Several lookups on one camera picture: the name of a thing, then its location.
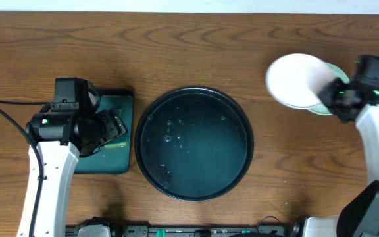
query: wooden table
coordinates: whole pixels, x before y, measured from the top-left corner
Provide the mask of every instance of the wooden table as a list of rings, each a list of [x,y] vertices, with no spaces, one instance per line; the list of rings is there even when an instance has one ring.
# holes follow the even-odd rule
[[[288,53],[351,75],[358,55],[379,55],[379,16],[0,12],[0,99],[49,101],[56,77],[77,76],[134,88],[135,125],[151,102],[183,86],[221,90],[247,113],[254,158],[231,192],[201,203],[172,199],[146,181],[132,148],[126,174],[74,176],[68,224],[93,216],[153,225],[335,217],[366,186],[362,142],[353,123],[271,98],[266,69]],[[20,124],[38,111],[2,108]],[[0,236],[16,234],[27,180],[28,144],[0,115]]]

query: round tray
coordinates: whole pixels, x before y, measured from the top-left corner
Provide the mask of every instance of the round tray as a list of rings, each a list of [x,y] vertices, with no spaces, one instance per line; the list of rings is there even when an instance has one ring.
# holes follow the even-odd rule
[[[242,108],[209,88],[182,88],[160,97],[144,112],[135,139],[146,179],[185,201],[229,192],[247,172],[253,148]]]

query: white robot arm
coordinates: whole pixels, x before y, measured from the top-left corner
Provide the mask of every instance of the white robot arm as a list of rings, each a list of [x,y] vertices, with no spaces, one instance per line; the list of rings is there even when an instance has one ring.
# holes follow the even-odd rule
[[[363,141],[368,184],[371,184],[379,180],[379,105],[366,105],[357,117],[356,127]],[[302,237],[338,237],[338,219],[310,217],[305,221]]]
[[[59,145],[58,141],[39,142],[37,147],[43,162],[45,180],[41,189],[34,236],[65,236],[71,178],[80,152],[74,144]],[[29,235],[34,201],[38,190],[38,162],[32,148],[29,149],[29,157],[29,182],[17,236]]]

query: black cable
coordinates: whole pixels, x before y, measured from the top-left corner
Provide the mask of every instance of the black cable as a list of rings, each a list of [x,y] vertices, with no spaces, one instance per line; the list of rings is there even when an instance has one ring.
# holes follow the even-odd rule
[[[47,104],[47,102],[14,102],[14,101],[0,101],[0,103],[6,103],[6,104],[10,104],[10,105],[42,105],[42,104]],[[0,114],[3,115],[9,122],[11,122],[11,124],[14,125],[20,131],[20,133],[25,137],[27,142],[30,144],[30,147],[33,149],[33,152],[36,155],[36,159],[38,160],[38,169],[39,169],[38,190],[36,192],[36,198],[34,201],[32,218],[30,220],[30,229],[29,229],[29,237],[33,237],[34,236],[34,225],[36,223],[36,215],[38,213],[39,200],[40,200],[40,195],[41,195],[41,191],[42,191],[43,180],[45,179],[43,177],[43,163],[42,163],[40,154],[38,152],[38,149],[36,147],[36,144],[34,143],[33,139],[27,134],[27,132],[13,118],[11,118],[8,114],[6,114],[6,112],[4,112],[2,109],[0,109]]]
[[[97,149],[97,151],[94,151],[92,154],[90,154],[90,155],[81,155],[80,158],[87,158],[87,157],[90,157],[90,156],[92,156],[94,154],[98,154],[99,152],[102,151],[101,146],[98,146],[96,149]]]
[[[40,109],[39,113],[46,113],[46,112],[49,112],[49,110],[51,109],[51,104],[52,104],[52,103],[46,103],[46,105],[44,105],[44,106]]]
[[[1,101],[0,103],[8,105],[46,105],[48,102],[19,102],[19,101]]]
[[[280,223],[280,220],[277,219],[277,217],[275,217],[275,216],[266,216],[266,217],[264,217],[264,218],[260,221],[260,223],[258,223],[258,225],[257,225],[257,231],[259,231],[260,226],[263,224],[263,222],[264,222],[267,218],[274,218],[274,219],[276,219],[276,220]]]

